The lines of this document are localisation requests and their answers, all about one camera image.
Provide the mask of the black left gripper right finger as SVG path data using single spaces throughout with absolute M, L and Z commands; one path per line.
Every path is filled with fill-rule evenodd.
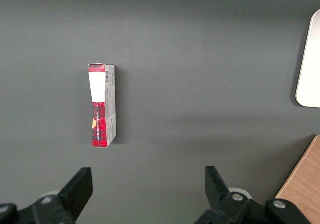
M 230 191 L 215 166 L 205 167 L 205 194 L 210 209 L 197 224 L 309 224 L 292 202 L 269 199 L 265 205 L 239 191 Z

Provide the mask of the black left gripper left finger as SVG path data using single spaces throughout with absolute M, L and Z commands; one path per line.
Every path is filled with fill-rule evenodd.
M 13 203 L 0 205 L 2 224 L 75 224 L 93 194 L 92 169 L 81 168 L 58 194 L 47 194 L 18 210 Z

